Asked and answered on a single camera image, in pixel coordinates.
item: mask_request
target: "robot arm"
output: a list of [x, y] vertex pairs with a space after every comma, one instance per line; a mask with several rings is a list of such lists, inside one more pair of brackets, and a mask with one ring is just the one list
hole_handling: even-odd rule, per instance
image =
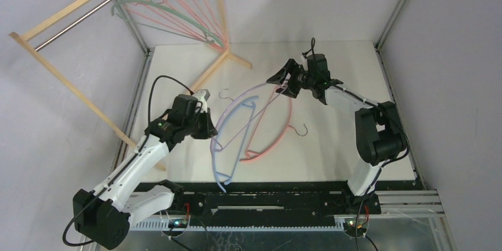
[[277, 93], [291, 98], [296, 98], [301, 89], [308, 89], [324, 105], [338, 108], [354, 118], [356, 146], [361, 158], [346, 186], [347, 205], [358, 206], [361, 198], [374, 190], [381, 168], [407, 147], [397, 109], [392, 102], [371, 101], [348, 90], [343, 82], [332, 79], [323, 54], [312, 53], [304, 57], [307, 69], [289, 59], [267, 83], [287, 85]]
[[167, 111], [167, 119], [152, 121], [134, 152], [104, 181], [90, 192], [81, 189], [75, 194], [73, 222], [78, 232], [113, 249], [124, 240], [130, 227], [173, 204], [182, 188], [169, 181], [159, 183], [141, 196], [131, 197], [131, 194], [141, 178], [185, 136], [210, 139], [217, 134], [207, 108], [209, 96], [207, 90], [191, 96], [178, 95]]

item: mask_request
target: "gray wall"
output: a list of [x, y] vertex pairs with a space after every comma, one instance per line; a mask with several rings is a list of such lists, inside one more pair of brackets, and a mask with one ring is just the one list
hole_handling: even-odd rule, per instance
[[459, 250], [500, 250], [502, 0], [410, 0], [384, 49]]
[[[0, 250], [73, 250], [61, 241], [72, 197], [109, 173], [117, 148], [112, 130], [7, 36], [73, 1], [0, 0]], [[41, 51], [119, 126], [143, 60], [128, 34], [103, 9]], [[69, 239], [80, 240], [73, 227]]]
[[[225, 5], [230, 41], [234, 43], [310, 41], [312, 36], [318, 41], [336, 41], [376, 40], [396, 1], [225, 0]], [[208, 3], [216, 11], [215, 0]], [[142, 7], [131, 8], [152, 15]], [[134, 17], [152, 24], [137, 15]], [[193, 43], [184, 37], [144, 27], [140, 27], [140, 32], [150, 46]]]

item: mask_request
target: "wooden frame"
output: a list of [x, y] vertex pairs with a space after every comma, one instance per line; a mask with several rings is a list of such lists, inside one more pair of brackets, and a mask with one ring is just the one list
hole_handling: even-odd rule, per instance
[[[75, 94], [89, 109], [91, 109], [100, 119], [102, 119], [114, 132], [116, 135], [127, 145], [131, 147], [135, 147], [136, 144], [126, 135], [122, 130], [120, 130], [111, 120], [108, 118], [94, 103], [91, 102], [90, 99], [88, 99], [80, 90], [78, 90], [68, 79], [66, 79], [47, 59], [45, 59], [33, 46], [31, 46], [28, 42], [36, 37], [37, 35], [41, 34], [51, 26], [53, 26], [55, 23], [63, 19], [64, 17], [67, 17], [69, 14], [72, 12], [76, 11], [79, 9], [82, 5], [86, 4], [90, 0], [76, 0], [72, 4], [68, 5], [67, 7], [63, 8], [61, 11], [57, 12], [56, 14], [52, 15], [48, 19], [44, 20], [42, 23], [39, 25], [35, 26], [34, 28], [28, 30], [26, 33], [23, 35], [19, 35], [16, 32], [12, 32], [9, 34], [11, 38], [13, 38], [21, 47], [23, 47], [29, 54], [33, 56], [38, 62], [40, 62], [54, 77], [56, 77], [61, 83], [66, 86], [70, 91]], [[218, 11], [220, 12], [221, 19], [222, 19], [222, 27], [223, 27], [223, 33], [228, 37], [228, 29], [227, 29], [227, 21], [226, 21], [226, 12], [225, 12], [225, 7], [224, 7], [224, 0], [217, 0], [218, 3]], [[216, 71], [218, 71], [219, 68], [222, 67], [223, 63], [226, 62], [228, 59], [234, 60], [238, 63], [240, 63], [243, 66], [248, 67], [251, 69], [253, 66], [250, 62], [248, 62], [245, 59], [242, 59], [239, 56], [236, 56], [233, 54], [230, 50], [230, 45], [227, 42], [226, 43], [226, 48], [220, 55], [218, 59], [214, 61], [214, 63], [204, 72], [201, 74], [201, 76], [193, 83], [191, 86], [193, 91], [196, 91], [203, 86], [203, 84], [206, 83], [209, 78], [212, 77]], [[157, 163], [156, 168], [160, 170], [166, 170], [166, 168], [161, 165], [160, 163]]]

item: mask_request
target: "white tabletop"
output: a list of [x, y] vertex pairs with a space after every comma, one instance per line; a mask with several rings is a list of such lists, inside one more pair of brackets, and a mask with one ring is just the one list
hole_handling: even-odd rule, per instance
[[[309, 47], [308, 42], [232, 45], [235, 54], [253, 63], [253, 69], [246, 69], [238, 63], [228, 61], [203, 86], [211, 93], [208, 106], [211, 108], [213, 123], [216, 125], [230, 103], [230, 100], [218, 97], [222, 89], [229, 88], [225, 94], [236, 97], [252, 86], [264, 83], [283, 67], [289, 58], [301, 62], [301, 52]], [[379, 61], [370, 41], [318, 41], [316, 53], [326, 55], [332, 78], [340, 79], [350, 89], [369, 99], [379, 102], [390, 100]], [[157, 46], [131, 138], [138, 141], [147, 125], [147, 101], [155, 77], [171, 75], [190, 85], [217, 56], [217, 53], [202, 44]], [[256, 112], [263, 108], [272, 90], [273, 85], [267, 85], [249, 95], [259, 97]], [[153, 94], [152, 118], [170, 108], [177, 94], [184, 93], [181, 86], [170, 80], [158, 81]], [[288, 100], [285, 96], [280, 96], [268, 108], [250, 148], [262, 149], [275, 139], [286, 123], [287, 112]], [[250, 111], [239, 110], [220, 132], [221, 140], [228, 141], [246, 124], [249, 116]], [[308, 128], [306, 136], [300, 137], [293, 130], [288, 130], [270, 153], [250, 163], [240, 162], [233, 182], [347, 180], [359, 158], [353, 117], [321, 104], [311, 96], [310, 91], [303, 90], [297, 99], [292, 100], [291, 125], [302, 134], [305, 132], [303, 124]], [[231, 172], [242, 141], [241, 134], [228, 149], [217, 154], [220, 172]], [[175, 182], [214, 182], [209, 146], [209, 140], [193, 140], [187, 137], [163, 159], [167, 170], [161, 172], [154, 168], [143, 181], [169, 179]], [[413, 169], [407, 158], [387, 166], [380, 176], [380, 180], [413, 179]]]

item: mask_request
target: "wooden leg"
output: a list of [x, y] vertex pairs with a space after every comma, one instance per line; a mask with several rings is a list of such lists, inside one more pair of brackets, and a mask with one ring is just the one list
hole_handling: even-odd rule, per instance
[[230, 53], [228, 59], [234, 60], [237, 63], [240, 63], [241, 65], [247, 67], [248, 69], [253, 69], [253, 64], [252, 63], [250, 63], [248, 60], [246, 60], [246, 59], [244, 59], [242, 57], [237, 56], [234, 53]]
[[[75, 94], [89, 109], [91, 109], [100, 119], [102, 119], [112, 130], [114, 130], [115, 134], [127, 143], [131, 147], [136, 147], [136, 144], [126, 136], [111, 120], [108, 118], [94, 103], [91, 102], [80, 90], [78, 90], [65, 76], [63, 76], [49, 61], [43, 57], [40, 53], [35, 51], [35, 49], [28, 44], [25, 40], [19, 36], [16, 32], [12, 32], [9, 34], [21, 47], [23, 47], [27, 52], [29, 52], [38, 62], [40, 62], [54, 77], [56, 77], [61, 83], [70, 89], [73, 94]], [[157, 163], [156, 167], [165, 171], [166, 168]]]
[[209, 78], [213, 76], [213, 74], [216, 73], [216, 71], [223, 65], [225, 60], [227, 59], [227, 56], [229, 55], [229, 51], [226, 50], [221, 54], [221, 56], [214, 61], [214, 63], [195, 81], [195, 83], [190, 86], [191, 89], [195, 92], [203, 86], [203, 84], [206, 83]]
[[[211, 46], [209, 44], [205, 44], [205, 45], [209, 49], [217, 51], [219, 53], [223, 54], [225, 52], [225, 49], [223, 49], [222, 51], [220, 51], [219, 49], [215, 49], [213, 46]], [[237, 63], [240, 63], [241, 65], [247, 67], [248, 69], [253, 69], [253, 64], [250, 61], [248, 61], [248, 60], [246, 60], [246, 59], [244, 59], [242, 57], [239, 57], [238, 55], [232, 53], [230, 49], [229, 49], [229, 56], [226, 59], [227, 60], [230, 59], [230, 60], [233, 60], [233, 61], [235, 61]]]

